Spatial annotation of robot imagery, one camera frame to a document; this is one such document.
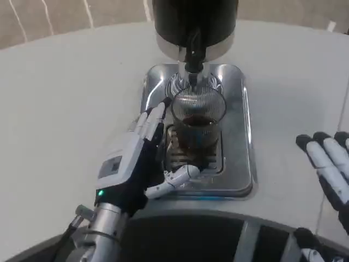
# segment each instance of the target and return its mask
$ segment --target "dark liquid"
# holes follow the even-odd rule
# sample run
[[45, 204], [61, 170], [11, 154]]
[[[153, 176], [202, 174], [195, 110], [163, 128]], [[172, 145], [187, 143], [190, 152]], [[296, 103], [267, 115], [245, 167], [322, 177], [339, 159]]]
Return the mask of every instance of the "dark liquid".
[[183, 123], [192, 126], [192, 127], [205, 127], [205, 126], [210, 126], [215, 122], [214, 119], [207, 117], [207, 116], [190, 116], [186, 119], [183, 120]]

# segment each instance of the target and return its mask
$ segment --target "floor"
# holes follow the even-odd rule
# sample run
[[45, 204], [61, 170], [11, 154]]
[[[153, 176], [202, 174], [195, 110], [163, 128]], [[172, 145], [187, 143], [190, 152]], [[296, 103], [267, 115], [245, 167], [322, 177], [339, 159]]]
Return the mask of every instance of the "floor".
[[[85, 28], [150, 21], [152, 0], [0, 0], [0, 49]], [[240, 0], [238, 18], [346, 33], [349, 0]]]

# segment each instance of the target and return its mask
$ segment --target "table surface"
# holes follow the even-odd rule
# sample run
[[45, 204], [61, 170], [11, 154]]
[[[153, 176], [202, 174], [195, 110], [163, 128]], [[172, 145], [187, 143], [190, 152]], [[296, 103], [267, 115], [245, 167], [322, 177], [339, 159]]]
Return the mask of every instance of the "table surface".
[[[209, 210], [306, 227], [349, 247], [298, 134], [334, 134], [349, 80], [349, 37], [238, 21], [216, 63], [246, 76], [258, 189], [246, 201], [154, 201], [140, 216]], [[147, 70], [172, 62], [151, 23], [57, 35], [0, 51], [0, 260], [63, 232], [75, 207], [92, 207], [101, 156], [138, 115]], [[349, 130], [349, 123], [340, 128]], [[339, 234], [331, 234], [335, 228]]]

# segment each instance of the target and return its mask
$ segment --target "clear glass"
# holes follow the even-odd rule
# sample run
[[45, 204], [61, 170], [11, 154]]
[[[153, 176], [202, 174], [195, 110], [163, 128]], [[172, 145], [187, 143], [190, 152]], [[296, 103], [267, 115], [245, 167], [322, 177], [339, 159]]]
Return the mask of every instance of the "clear glass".
[[226, 113], [226, 102], [217, 90], [203, 85], [181, 90], [171, 105], [180, 147], [190, 150], [215, 146]]

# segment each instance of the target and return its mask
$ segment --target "robotic arm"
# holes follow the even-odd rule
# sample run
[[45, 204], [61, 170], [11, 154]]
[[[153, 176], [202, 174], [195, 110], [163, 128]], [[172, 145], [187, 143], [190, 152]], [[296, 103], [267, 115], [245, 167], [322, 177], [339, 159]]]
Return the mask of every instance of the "robotic arm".
[[[296, 144], [308, 155], [324, 194], [349, 234], [349, 133], [337, 132], [334, 138], [324, 132], [317, 132], [312, 138], [299, 135]], [[307, 261], [346, 261], [329, 254], [310, 230], [299, 228], [293, 234]]]
[[160, 170], [156, 155], [170, 102], [166, 98], [156, 108], [142, 113], [133, 132], [111, 143], [98, 175], [95, 209], [76, 209], [76, 217], [57, 243], [51, 262], [84, 219], [89, 221], [88, 228], [67, 261], [117, 261], [127, 220], [143, 209], [148, 199], [167, 194], [200, 174], [201, 166], [184, 165], [175, 172], [164, 171], [163, 183], [148, 188], [152, 176]]

